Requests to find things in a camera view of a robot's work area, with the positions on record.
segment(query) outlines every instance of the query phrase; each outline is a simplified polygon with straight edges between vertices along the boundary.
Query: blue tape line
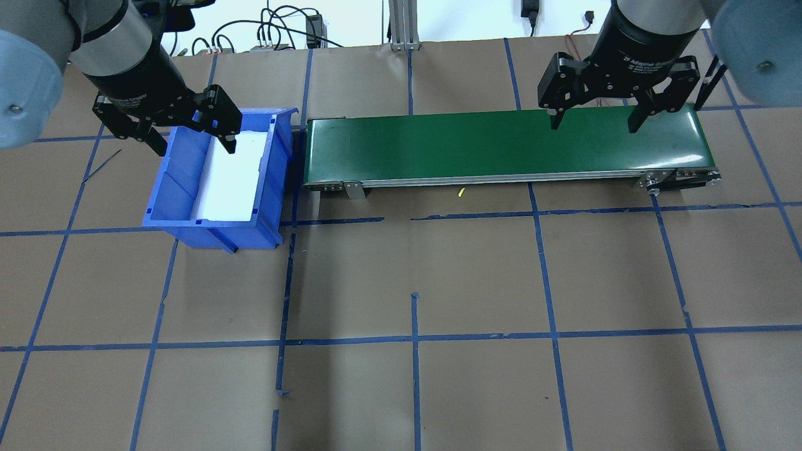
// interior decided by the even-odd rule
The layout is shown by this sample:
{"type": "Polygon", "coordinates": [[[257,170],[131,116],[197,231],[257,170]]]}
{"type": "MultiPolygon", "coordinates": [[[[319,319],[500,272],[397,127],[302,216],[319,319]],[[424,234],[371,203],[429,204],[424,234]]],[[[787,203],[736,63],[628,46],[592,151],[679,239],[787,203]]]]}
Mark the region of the blue tape line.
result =
{"type": "Polygon", "coordinates": [[[515,109],[520,111],[520,97],[518,96],[518,80],[515,78],[515,65],[512,64],[512,52],[509,50],[509,39],[504,38],[504,51],[507,52],[507,66],[512,79],[512,93],[515,95],[515,109]]]}
{"type": "Polygon", "coordinates": [[[415,407],[415,451],[421,451],[420,360],[418,353],[418,293],[412,293],[412,399],[415,407]]]}
{"type": "Polygon", "coordinates": [[[441,219],[477,219],[482,217],[528,217],[532,216],[531,211],[508,211],[498,213],[452,213],[452,214],[432,214],[426,217],[413,217],[410,221],[438,221],[441,219]]]}
{"type": "MultiPolygon", "coordinates": [[[[710,52],[712,54],[715,54],[715,49],[713,48],[713,42],[710,39],[710,35],[707,33],[707,30],[702,30],[702,32],[704,33],[704,38],[705,41],[707,42],[707,47],[710,49],[710,52]]],[[[749,127],[747,126],[747,122],[743,118],[743,113],[741,112],[742,106],[738,105],[738,101],[735,100],[735,94],[732,91],[730,82],[727,81],[726,75],[721,78],[721,81],[724,83],[724,87],[727,89],[727,95],[730,97],[732,106],[735,109],[735,114],[738,116],[738,122],[740,122],[741,124],[741,128],[743,129],[743,134],[746,135],[747,137],[747,141],[749,142],[749,147],[751,147],[752,153],[755,154],[755,159],[757,160],[758,166],[760,166],[760,171],[763,173],[763,177],[766,179],[768,188],[772,191],[774,202],[776,203],[777,208],[780,210],[780,216],[783,218],[783,223],[785,224],[785,228],[788,230],[788,235],[791,238],[791,243],[793,244],[794,250],[796,251],[796,256],[798,257],[800,262],[802,262],[802,246],[800,246],[799,239],[796,237],[796,231],[794,230],[794,227],[791,224],[791,220],[788,218],[788,213],[786,213],[785,211],[783,202],[780,200],[780,194],[777,192],[777,188],[774,186],[772,177],[768,173],[768,168],[766,167],[766,164],[763,162],[763,158],[760,155],[760,150],[757,148],[755,139],[749,132],[749,127]]]]}
{"type": "Polygon", "coordinates": [[[719,326],[719,327],[695,327],[697,334],[732,334],[748,332],[790,332],[802,331],[802,324],[779,324],[766,326],[719,326]]]}
{"type": "Polygon", "coordinates": [[[681,335],[687,329],[630,329],[624,331],[571,331],[559,332],[560,338],[639,337],[652,335],[681,335]]]}
{"type": "Polygon", "coordinates": [[[407,95],[409,97],[409,116],[412,116],[415,114],[412,101],[412,50],[407,50],[407,95]]]}
{"type": "Polygon", "coordinates": [[[58,143],[63,141],[94,141],[94,140],[114,140],[116,136],[64,136],[59,138],[39,138],[34,140],[35,143],[58,143]]]}
{"type": "Polygon", "coordinates": [[[159,304],[159,313],[156,316],[156,326],[153,328],[153,338],[151,340],[150,352],[148,353],[148,362],[145,364],[145,376],[142,380],[142,390],[140,391],[140,402],[136,406],[136,417],[134,419],[134,430],[131,434],[131,446],[128,448],[130,451],[136,450],[136,442],[140,438],[140,425],[142,424],[142,412],[145,408],[145,397],[148,395],[148,385],[150,384],[150,375],[153,369],[153,358],[156,355],[156,343],[159,341],[159,330],[161,329],[161,320],[164,317],[164,303],[159,304]]]}
{"type": "Polygon", "coordinates": [[[652,207],[625,207],[609,209],[553,209],[538,212],[538,216],[549,216],[554,214],[577,214],[577,213],[642,213],[650,212],[652,207]]]}
{"type": "MultiPolygon", "coordinates": [[[[100,129],[98,129],[98,133],[95,136],[95,145],[92,146],[92,152],[89,155],[89,160],[87,161],[87,167],[83,171],[83,178],[84,180],[87,178],[87,175],[91,171],[92,163],[95,161],[95,155],[98,151],[98,146],[100,145],[100,137],[103,135],[104,126],[101,125],[100,129]]],[[[75,196],[75,203],[72,206],[72,211],[70,213],[70,220],[67,223],[67,232],[72,228],[73,222],[75,222],[75,215],[78,213],[78,205],[81,203],[81,197],[83,196],[83,189],[86,185],[81,182],[81,186],[78,188],[78,194],[75,196]]],[[[65,233],[64,237],[61,240],[61,246],[59,247],[59,253],[56,255],[55,263],[53,264],[53,270],[51,271],[50,279],[47,281],[47,289],[45,289],[45,294],[42,299],[42,304],[39,306],[39,312],[36,315],[36,320],[34,321],[33,330],[30,332],[30,338],[28,339],[28,344],[25,349],[25,355],[22,357],[22,363],[19,366],[19,372],[17,373],[17,379],[14,382],[14,389],[11,391],[11,396],[8,401],[8,405],[6,406],[6,413],[3,415],[2,424],[0,425],[0,444],[2,443],[3,437],[6,435],[6,428],[8,427],[8,421],[11,418],[11,411],[14,409],[14,403],[17,400],[17,395],[19,394],[19,387],[22,384],[22,378],[25,376],[25,370],[28,366],[28,359],[30,358],[30,354],[33,351],[34,342],[36,341],[36,335],[39,332],[39,326],[42,325],[42,318],[45,314],[45,309],[47,308],[47,301],[50,300],[51,292],[53,291],[53,283],[55,282],[55,276],[59,272],[59,265],[61,264],[61,259],[64,256],[64,249],[67,247],[67,239],[69,238],[69,234],[65,233]]]]}
{"type": "MultiPolygon", "coordinates": [[[[740,334],[760,332],[802,331],[802,324],[767,324],[759,326],[694,327],[696,334],[740,334]]],[[[612,331],[559,331],[560,338],[602,338],[651,335],[682,335],[687,329],[624,329],[612,331]]],[[[422,341],[483,341],[492,339],[551,339],[551,332],[514,332],[489,334],[430,334],[418,335],[422,341]]],[[[288,339],[287,346],[336,346],[369,343],[410,343],[411,335],[388,335],[342,339],[288,339]]],[[[279,339],[255,339],[239,341],[207,341],[158,343],[157,349],[210,349],[217,347],[277,347],[279,339]]],[[[101,344],[38,344],[32,351],[115,351],[126,349],[150,349],[150,343],[101,343],[101,344]]],[[[23,352],[26,346],[0,346],[0,352],[23,352]]]]}
{"type": "Polygon", "coordinates": [[[270,429],[270,451],[276,451],[278,444],[278,409],[273,409],[273,424],[270,429]]]}
{"type": "Polygon", "coordinates": [[[150,385],[150,375],[153,370],[153,359],[156,357],[156,349],[159,344],[159,333],[161,331],[161,322],[164,318],[164,300],[167,298],[167,293],[170,289],[170,282],[172,280],[172,268],[176,264],[176,254],[178,251],[178,240],[173,240],[172,249],[170,250],[170,260],[167,264],[167,273],[164,276],[164,287],[161,291],[161,302],[159,302],[159,312],[156,314],[156,324],[153,326],[153,337],[150,343],[150,352],[148,353],[148,362],[145,364],[145,375],[142,379],[142,390],[140,391],[140,402],[136,406],[136,416],[134,418],[134,429],[131,434],[130,451],[136,450],[136,442],[140,437],[140,426],[142,424],[142,412],[145,408],[145,399],[148,396],[148,386],[150,385]]]}
{"type": "Polygon", "coordinates": [[[671,243],[668,239],[668,232],[666,231],[666,224],[662,219],[660,212],[660,205],[656,197],[652,197],[652,206],[654,207],[654,215],[657,218],[658,227],[660,228],[660,235],[662,236],[662,244],[666,248],[666,256],[671,268],[671,276],[674,278],[674,287],[677,290],[677,297],[679,298],[679,306],[683,311],[683,318],[685,319],[685,327],[687,329],[688,337],[691,340],[691,350],[694,353],[694,360],[696,360],[696,369],[699,371],[699,380],[702,383],[702,390],[704,398],[707,402],[707,410],[710,413],[711,422],[713,424],[713,432],[715,439],[719,443],[719,451],[726,451],[727,446],[724,444],[724,435],[721,432],[719,425],[719,416],[716,414],[715,405],[713,404],[713,396],[710,392],[710,385],[707,383],[707,374],[704,370],[702,363],[702,354],[699,351],[699,345],[696,343],[696,334],[694,333],[694,325],[691,322],[691,314],[688,313],[685,299],[685,292],[683,285],[679,281],[679,271],[677,270],[677,262],[674,260],[674,252],[671,250],[671,243]]]}
{"type": "Polygon", "coordinates": [[[754,205],[745,205],[745,204],[722,204],[722,205],[680,205],[680,206],[660,206],[661,211],[697,211],[697,210],[708,210],[708,209],[766,209],[766,208],[776,208],[777,204],[774,203],[767,203],[767,204],[754,204],[754,205]]]}
{"type": "Polygon", "coordinates": [[[89,180],[89,179],[91,179],[91,178],[92,178],[92,176],[94,176],[94,175],[95,175],[95,174],[96,174],[96,173],[97,173],[97,172],[98,172],[100,169],[102,169],[102,168],[103,168],[103,166],[105,166],[105,165],[106,165],[106,163],[108,163],[109,161],[111,161],[111,159],[112,159],[112,158],[114,158],[115,156],[117,156],[117,154],[118,154],[118,153],[120,153],[120,152],[122,152],[122,151],[123,151],[123,149],[120,149],[120,150],[118,150],[117,152],[114,152],[114,153],[112,153],[112,155],[111,155],[110,157],[108,157],[108,158],[107,158],[107,159],[106,159],[106,160],[105,160],[103,163],[101,163],[101,164],[100,164],[100,166],[98,166],[98,168],[97,168],[97,169],[95,169],[94,171],[92,171],[92,172],[91,172],[91,173],[90,173],[90,174],[87,176],[87,178],[83,179],[83,182],[84,182],[84,183],[86,183],[86,181],[87,181],[87,180],[89,180]]]}
{"type": "Polygon", "coordinates": [[[537,240],[537,255],[541,263],[541,276],[543,277],[543,290],[546,297],[546,310],[549,314],[549,333],[552,339],[552,352],[554,354],[554,370],[557,376],[557,392],[560,395],[560,410],[562,412],[562,426],[565,430],[565,447],[573,451],[573,438],[571,437],[571,424],[568,417],[568,401],[565,398],[565,382],[562,376],[562,361],[560,359],[560,343],[557,333],[557,321],[554,318],[554,305],[552,303],[551,285],[549,284],[549,269],[546,266],[546,254],[543,247],[543,233],[541,217],[537,209],[537,199],[532,183],[529,183],[529,201],[532,203],[532,212],[535,219],[535,238],[537,240]]]}
{"type": "Polygon", "coordinates": [[[354,337],[341,339],[288,339],[287,346],[338,346],[343,344],[369,343],[406,343],[411,342],[409,335],[389,335],[380,337],[354,337]]]}
{"type": "Polygon", "coordinates": [[[149,348],[150,343],[39,344],[33,347],[33,351],[120,351],[149,348]]]}
{"type": "Polygon", "coordinates": [[[290,296],[293,287],[293,260],[295,256],[295,232],[290,236],[290,252],[287,257],[287,277],[284,283],[284,307],[282,308],[282,333],[278,345],[278,362],[276,364],[276,390],[281,391],[284,381],[284,354],[287,342],[287,323],[290,319],[290,296]]]}
{"type": "Polygon", "coordinates": [[[737,107],[733,107],[731,105],[723,106],[723,107],[702,107],[701,111],[704,112],[730,112],[735,109],[742,109],[742,110],[759,110],[762,108],[770,108],[765,107],[763,105],[738,105],[737,107]]]}
{"type": "Polygon", "coordinates": [[[214,349],[218,347],[272,347],[281,345],[277,339],[251,339],[241,341],[203,341],[194,343],[159,343],[159,349],[214,349]]]}
{"type": "Polygon", "coordinates": [[[306,117],[308,111],[306,110],[307,104],[309,101],[309,82],[312,78],[312,54],[314,50],[309,49],[309,53],[306,56],[306,75],[304,75],[304,82],[303,82],[303,101],[301,104],[301,125],[302,127],[306,127],[306,117]]]}
{"type": "Polygon", "coordinates": [[[42,235],[64,235],[64,230],[30,230],[27,232],[0,232],[0,237],[38,237],[42,235]]]}
{"type": "Polygon", "coordinates": [[[384,217],[353,217],[349,219],[315,219],[309,221],[298,221],[300,226],[326,226],[332,224],[363,224],[366,222],[381,222],[384,217]]]}
{"type": "Polygon", "coordinates": [[[217,69],[217,54],[214,54],[212,57],[212,69],[209,71],[209,82],[206,84],[212,84],[214,80],[214,71],[217,69]]]}
{"type": "Polygon", "coordinates": [[[91,235],[91,234],[129,234],[138,232],[163,232],[158,227],[113,227],[110,229],[75,229],[70,230],[70,235],[91,235]]]}

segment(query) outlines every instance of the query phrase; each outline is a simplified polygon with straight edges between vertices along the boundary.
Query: power adapter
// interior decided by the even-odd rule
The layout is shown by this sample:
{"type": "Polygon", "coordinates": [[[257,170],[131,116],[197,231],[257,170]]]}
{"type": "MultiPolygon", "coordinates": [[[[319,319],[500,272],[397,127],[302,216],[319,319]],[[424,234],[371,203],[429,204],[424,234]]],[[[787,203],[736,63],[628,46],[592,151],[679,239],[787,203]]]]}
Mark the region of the power adapter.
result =
{"type": "Polygon", "coordinates": [[[529,18],[532,28],[537,22],[537,14],[541,12],[541,0],[520,0],[520,16],[529,18]]]}

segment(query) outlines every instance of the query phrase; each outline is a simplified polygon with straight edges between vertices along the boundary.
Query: black cable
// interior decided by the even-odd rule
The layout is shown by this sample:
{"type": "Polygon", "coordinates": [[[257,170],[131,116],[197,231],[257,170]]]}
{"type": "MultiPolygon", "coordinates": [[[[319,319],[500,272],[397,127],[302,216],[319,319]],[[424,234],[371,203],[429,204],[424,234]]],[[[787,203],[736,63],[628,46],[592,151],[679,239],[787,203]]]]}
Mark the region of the black cable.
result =
{"type": "Polygon", "coordinates": [[[226,35],[217,35],[217,48],[220,49],[220,52],[223,51],[223,45],[220,44],[220,38],[223,38],[226,41],[229,41],[229,45],[231,46],[231,53],[237,53],[237,51],[234,50],[234,43],[232,43],[231,39],[229,39],[229,37],[226,36],[226,35]]]}
{"type": "MultiPolygon", "coordinates": [[[[218,33],[220,33],[220,31],[221,31],[221,30],[223,30],[223,28],[226,28],[227,26],[230,26],[230,25],[234,25],[235,23],[258,23],[258,24],[260,24],[260,25],[261,25],[261,24],[264,24],[263,22],[261,22],[261,21],[258,21],[258,20],[248,20],[248,19],[233,20],[233,21],[231,21],[231,22],[224,23],[224,24],[223,24],[223,25],[221,25],[219,28],[217,28],[217,30],[215,30],[215,32],[214,32],[214,34],[212,35],[212,37],[213,37],[213,38],[217,37],[217,34],[218,34],[218,33]]],[[[323,38],[323,37],[321,37],[321,36],[312,35],[312,34],[310,34],[310,33],[305,33],[305,32],[303,32],[303,31],[300,31],[300,30],[295,30],[295,29],[293,29],[293,28],[287,28],[287,27],[285,27],[285,26],[280,26],[280,25],[276,25],[276,24],[272,24],[272,26],[275,26],[276,28],[280,28],[280,29],[282,29],[282,30],[292,31],[292,32],[294,32],[294,33],[298,33],[299,35],[310,36],[310,37],[312,37],[312,38],[320,39],[320,40],[321,40],[321,41],[323,41],[324,43],[329,43],[329,44],[331,44],[331,45],[333,45],[333,46],[336,46],[336,47],[342,47],[340,44],[337,44],[336,42],[334,42],[334,41],[331,41],[331,40],[329,40],[329,39],[326,39],[326,38],[323,38]]]]}
{"type": "Polygon", "coordinates": [[[209,41],[207,41],[206,39],[203,39],[203,38],[195,38],[195,40],[194,40],[194,41],[192,41],[192,54],[193,54],[193,55],[195,55],[195,44],[197,44],[197,43],[198,43],[198,41],[202,41],[204,44],[206,44],[206,48],[207,48],[207,49],[211,49],[211,48],[212,48],[212,46],[210,46],[210,45],[209,45],[209,41]]]}
{"type": "MultiPolygon", "coordinates": [[[[278,17],[276,15],[276,11],[277,10],[271,10],[270,8],[262,8],[262,10],[261,10],[261,12],[259,14],[259,19],[261,20],[262,23],[273,23],[273,18],[275,17],[279,21],[281,21],[281,23],[285,27],[285,29],[288,30],[289,28],[287,28],[287,22],[284,22],[283,18],[278,17]],[[270,19],[268,19],[267,22],[265,22],[265,11],[270,13],[270,19]]],[[[295,41],[293,40],[293,35],[291,35],[290,33],[287,33],[287,35],[290,37],[290,45],[292,47],[295,47],[295,41]]],[[[273,40],[273,37],[270,35],[270,29],[269,28],[267,29],[267,37],[271,41],[273,40]]],[[[282,33],[279,31],[278,32],[278,42],[281,42],[281,41],[282,41],[282,33]]]]}
{"type": "Polygon", "coordinates": [[[178,46],[178,31],[176,31],[176,39],[172,41],[172,49],[170,50],[170,56],[176,51],[176,47],[178,46]]]}

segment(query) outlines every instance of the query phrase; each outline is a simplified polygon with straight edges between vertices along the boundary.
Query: metal bracket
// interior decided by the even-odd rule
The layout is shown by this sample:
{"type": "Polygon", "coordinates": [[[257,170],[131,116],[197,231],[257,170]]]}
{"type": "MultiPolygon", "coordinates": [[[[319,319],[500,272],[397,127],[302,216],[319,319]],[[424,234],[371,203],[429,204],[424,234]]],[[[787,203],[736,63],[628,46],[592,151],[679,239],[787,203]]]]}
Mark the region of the metal bracket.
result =
{"type": "Polygon", "coordinates": [[[645,172],[635,188],[645,189],[648,194],[658,196],[663,191],[698,188],[717,185],[721,174],[717,168],[710,169],[661,169],[645,172]]]}
{"type": "Polygon", "coordinates": [[[418,0],[390,0],[391,48],[419,50],[418,0]]]}
{"type": "Polygon", "coordinates": [[[365,189],[362,187],[361,181],[347,181],[342,186],[345,187],[349,199],[365,198],[365,189]]]}

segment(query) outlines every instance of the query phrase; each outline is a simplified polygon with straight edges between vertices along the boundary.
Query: white foam insert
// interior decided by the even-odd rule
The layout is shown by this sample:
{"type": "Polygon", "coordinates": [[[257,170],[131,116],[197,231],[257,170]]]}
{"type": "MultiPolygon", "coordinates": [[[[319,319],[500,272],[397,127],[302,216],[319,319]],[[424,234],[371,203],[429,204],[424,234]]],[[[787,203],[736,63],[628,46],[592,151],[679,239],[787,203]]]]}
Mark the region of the white foam insert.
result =
{"type": "Polygon", "coordinates": [[[250,221],[266,143],[267,132],[243,131],[237,135],[237,151],[229,155],[219,140],[212,139],[192,206],[193,218],[250,221]]]}

